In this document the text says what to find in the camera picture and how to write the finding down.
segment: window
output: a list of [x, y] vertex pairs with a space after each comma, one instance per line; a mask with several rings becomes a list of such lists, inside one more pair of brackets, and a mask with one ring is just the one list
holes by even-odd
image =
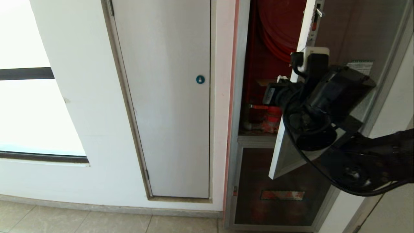
[[0, 0], [0, 158], [87, 163], [29, 0]]

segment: white wall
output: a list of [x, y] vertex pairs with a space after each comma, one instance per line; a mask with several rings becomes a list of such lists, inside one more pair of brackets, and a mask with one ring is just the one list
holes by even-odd
[[100, 205], [222, 210], [234, 1], [217, 1], [212, 204], [147, 200], [101, 1], [30, 2], [90, 167], [0, 160], [0, 194]]
[[[407, 128], [414, 113], [414, 39], [408, 45], [387, 99], [369, 134], [384, 136]], [[341, 233], [354, 216], [364, 197], [342, 192], [332, 206], [319, 233]]]

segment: glass panel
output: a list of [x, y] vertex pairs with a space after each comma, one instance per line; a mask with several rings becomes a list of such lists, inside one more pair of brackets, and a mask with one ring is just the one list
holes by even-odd
[[50, 67], [29, 0], [0, 0], [0, 69]]
[[56, 80], [0, 81], [0, 150], [85, 155]]
[[235, 223], [311, 226], [329, 181], [308, 164], [272, 180], [272, 156], [273, 149], [243, 150]]

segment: tiled floor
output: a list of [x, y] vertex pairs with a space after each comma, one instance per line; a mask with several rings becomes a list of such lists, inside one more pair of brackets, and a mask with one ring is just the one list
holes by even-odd
[[216, 218], [116, 214], [0, 201], [2, 233], [237, 233]]

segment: baseboard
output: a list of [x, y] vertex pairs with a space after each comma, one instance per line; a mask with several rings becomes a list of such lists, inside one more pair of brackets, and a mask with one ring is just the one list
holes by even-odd
[[79, 204], [60, 201], [47, 201], [25, 197], [15, 197], [1, 195], [0, 200], [25, 203], [38, 206], [48, 206], [64, 209], [77, 209], [86, 211], [100, 211], [123, 214], [146, 214], [146, 215], [163, 215], [163, 216], [181, 216], [181, 217], [197, 217], [197, 218], [223, 218], [222, 211], [197, 211], [185, 209], [159, 209], [159, 208], [141, 208], [129, 206], [104, 206], [92, 204]]

